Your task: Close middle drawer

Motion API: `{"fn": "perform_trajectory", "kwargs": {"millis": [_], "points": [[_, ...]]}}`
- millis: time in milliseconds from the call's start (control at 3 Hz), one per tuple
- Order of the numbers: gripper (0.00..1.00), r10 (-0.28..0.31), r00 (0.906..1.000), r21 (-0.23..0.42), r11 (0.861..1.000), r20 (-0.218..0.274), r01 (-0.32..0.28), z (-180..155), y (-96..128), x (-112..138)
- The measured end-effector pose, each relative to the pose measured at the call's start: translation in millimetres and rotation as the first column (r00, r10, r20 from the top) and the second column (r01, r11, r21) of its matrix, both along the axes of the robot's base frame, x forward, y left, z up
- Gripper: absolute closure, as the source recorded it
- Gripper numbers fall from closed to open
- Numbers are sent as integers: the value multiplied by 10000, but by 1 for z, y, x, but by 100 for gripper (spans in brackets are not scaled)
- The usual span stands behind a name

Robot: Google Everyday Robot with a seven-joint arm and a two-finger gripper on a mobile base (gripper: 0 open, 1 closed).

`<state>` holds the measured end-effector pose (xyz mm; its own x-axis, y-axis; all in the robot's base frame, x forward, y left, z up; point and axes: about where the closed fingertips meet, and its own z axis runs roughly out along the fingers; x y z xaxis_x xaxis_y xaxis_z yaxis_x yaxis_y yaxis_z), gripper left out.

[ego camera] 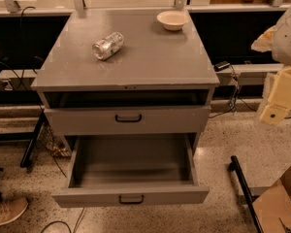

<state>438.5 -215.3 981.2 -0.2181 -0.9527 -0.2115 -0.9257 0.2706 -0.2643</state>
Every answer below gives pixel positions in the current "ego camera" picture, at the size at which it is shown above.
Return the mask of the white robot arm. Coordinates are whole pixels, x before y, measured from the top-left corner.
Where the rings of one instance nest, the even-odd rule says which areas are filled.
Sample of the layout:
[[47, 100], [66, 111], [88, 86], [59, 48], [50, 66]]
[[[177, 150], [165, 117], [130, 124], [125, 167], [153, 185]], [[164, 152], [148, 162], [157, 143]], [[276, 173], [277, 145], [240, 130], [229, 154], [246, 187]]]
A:
[[291, 111], [291, 6], [251, 45], [255, 51], [272, 54], [273, 60], [283, 65], [276, 74], [265, 78], [263, 101], [258, 109], [257, 122], [276, 126]]

